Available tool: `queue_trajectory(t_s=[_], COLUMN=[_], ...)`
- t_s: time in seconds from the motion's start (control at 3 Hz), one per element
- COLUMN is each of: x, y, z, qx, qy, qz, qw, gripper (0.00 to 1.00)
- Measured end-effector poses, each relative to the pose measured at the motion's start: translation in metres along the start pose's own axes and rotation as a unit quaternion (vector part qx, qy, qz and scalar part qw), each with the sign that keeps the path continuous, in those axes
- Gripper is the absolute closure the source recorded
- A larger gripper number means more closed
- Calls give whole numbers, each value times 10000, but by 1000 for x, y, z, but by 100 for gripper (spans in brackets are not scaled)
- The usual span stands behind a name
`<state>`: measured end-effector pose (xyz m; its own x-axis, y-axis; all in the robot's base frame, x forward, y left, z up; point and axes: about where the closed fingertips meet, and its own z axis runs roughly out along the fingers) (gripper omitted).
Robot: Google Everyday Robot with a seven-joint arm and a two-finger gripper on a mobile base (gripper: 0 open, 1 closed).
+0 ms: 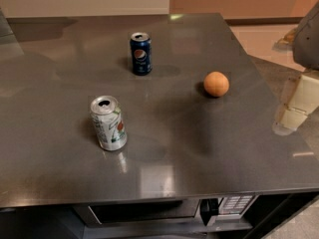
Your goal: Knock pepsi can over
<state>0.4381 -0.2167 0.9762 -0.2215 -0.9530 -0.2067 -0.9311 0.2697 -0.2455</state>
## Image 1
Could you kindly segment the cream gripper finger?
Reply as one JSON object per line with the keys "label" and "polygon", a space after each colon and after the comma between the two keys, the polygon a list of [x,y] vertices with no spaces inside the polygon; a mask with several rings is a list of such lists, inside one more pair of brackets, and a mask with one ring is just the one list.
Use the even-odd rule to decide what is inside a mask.
{"label": "cream gripper finger", "polygon": [[296,131],[319,107],[319,71],[306,70],[289,77],[284,84],[280,105],[272,126],[279,135]]}

